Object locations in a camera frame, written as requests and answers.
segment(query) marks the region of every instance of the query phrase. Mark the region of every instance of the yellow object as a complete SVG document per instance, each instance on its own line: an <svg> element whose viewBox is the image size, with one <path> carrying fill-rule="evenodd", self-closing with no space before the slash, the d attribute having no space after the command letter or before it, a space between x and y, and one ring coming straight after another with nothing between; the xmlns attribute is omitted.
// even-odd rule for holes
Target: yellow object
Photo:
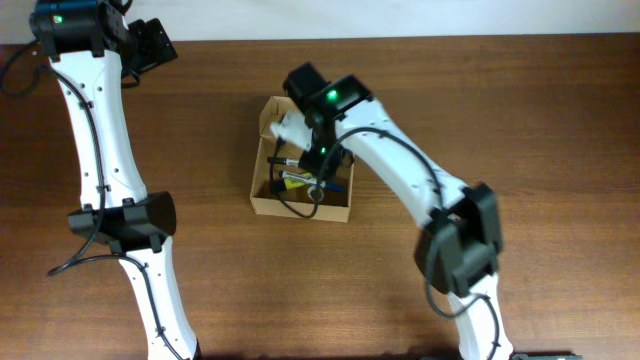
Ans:
<svg viewBox="0 0 640 360"><path fill-rule="evenodd" d="M304 174L300 174L300 175L304 176L304 177L310 177L311 173L304 173ZM284 186L287 188L287 190L299 188L299 187L305 186L305 185L307 185L307 184L303 183L303 182L299 182L299 181L295 181L295 180L291 180L291 179L284 179Z"/></svg>

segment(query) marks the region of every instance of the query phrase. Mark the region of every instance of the green led light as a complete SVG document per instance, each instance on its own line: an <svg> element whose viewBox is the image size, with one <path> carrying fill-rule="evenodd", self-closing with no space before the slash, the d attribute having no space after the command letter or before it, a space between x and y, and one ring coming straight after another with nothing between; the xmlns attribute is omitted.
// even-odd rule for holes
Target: green led light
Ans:
<svg viewBox="0 0 640 360"><path fill-rule="evenodd" d="M338 100L338 92L337 92L337 91L335 91L335 90L330 90L330 91L327 93L327 100L329 100L329 101L336 101L336 100Z"/></svg>

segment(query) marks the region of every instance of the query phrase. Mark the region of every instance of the white wall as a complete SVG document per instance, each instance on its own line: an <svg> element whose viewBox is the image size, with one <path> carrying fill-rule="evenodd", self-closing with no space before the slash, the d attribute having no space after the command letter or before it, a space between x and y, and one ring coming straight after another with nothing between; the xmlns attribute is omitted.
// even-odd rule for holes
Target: white wall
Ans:
<svg viewBox="0 0 640 360"><path fill-rule="evenodd" d="M33 38L31 0L0 0L0 43ZM640 0L134 0L172 40L640 31Z"/></svg>

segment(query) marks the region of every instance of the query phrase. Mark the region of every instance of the robotic arm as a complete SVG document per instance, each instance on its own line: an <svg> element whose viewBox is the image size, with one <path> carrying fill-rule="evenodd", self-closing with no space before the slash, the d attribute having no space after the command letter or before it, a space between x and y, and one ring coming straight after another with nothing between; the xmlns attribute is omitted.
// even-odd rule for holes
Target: robotic arm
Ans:
<svg viewBox="0 0 640 360"><path fill-rule="evenodd" d="M502 238L493 192L486 185L471 189L431 161L353 76L329 84L305 64L289 74L284 88L302 114L287 113L281 123L272 124L274 135L304 149L305 154L315 153L308 158L318 163L339 163L340 159L326 158L339 156L334 154L341 152L326 150L339 145L366 162L423 229L416 262L429 282L448 295L454 314L463 311L455 317L462 357L509 359L513 346L504 333L497 300L497 253ZM418 156L426 160L432 173ZM318 171L320 167L306 170L318 175L324 170ZM335 167L328 168L330 178ZM426 259L434 251L434 242L438 244L437 254L432 254L436 262L433 274L428 274ZM487 298L490 306L471 306L478 295Z"/></svg>
<svg viewBox="0 0 640 360"><path fill-rule="evenodd" d="M177 54L157 19L127 25L125 11L120 0L39 0L31 15L32 31L60 79L80 159L82 208L68 220L87 244L110 247L112 255L103 258L121 258L149 359L195 360L199 345L173 271L175 207L167 192L147 194L131 153L121 96L122 77L131 75L139 83L139 74Z"/></svg>

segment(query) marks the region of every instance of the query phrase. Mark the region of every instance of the black joint housing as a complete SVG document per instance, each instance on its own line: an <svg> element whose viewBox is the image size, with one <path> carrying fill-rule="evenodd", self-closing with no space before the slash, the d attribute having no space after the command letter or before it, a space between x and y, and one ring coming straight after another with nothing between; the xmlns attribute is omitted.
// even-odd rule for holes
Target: black joint housing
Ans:
<svg viewBox="0 0 640 360"><path fill-rule="evenodd" d="M372 100L373 95L353 75L327 82L311 63L290 72L283 88L313 130L311 150L303 154L299 166L317 176L325 153L336 143L335 122L343 120L345 112L361 101ZM338 150L329 162L325 179L332 178L342 163L343 148Z"/></svg>
<svg viewBox="0 0 640 360"><path fill-rule="evenodd" d="M485 275L498 270L503 241L495 193L485 184L467 188L464 199L445 214L431 213L432 221L418 241L415 261L425 275L426 259L433 241L439 241L433 287L440 293L469 295L469 289Z"/></svg>
<svg viewBox="0 0 640 360"><path fill-rule="evenodd" d="M64 53L89 50L103 57L109 50L121 55L126 76L178 57L158 19L127 26L124 10L121 0L38 0L29 24L44 55L54 62Z"/></svg>
<svg viewBox="0 0 640 360"><path fill-rule="evenodd" d="M176 209L168 192L149 194L137 204L104 211L96 242L108 245L114 254L140 249L160 252L166 238L176 232ZM97 219L98 212L91 209L68 216L71 231L85 239L95 230Z"/></svg>

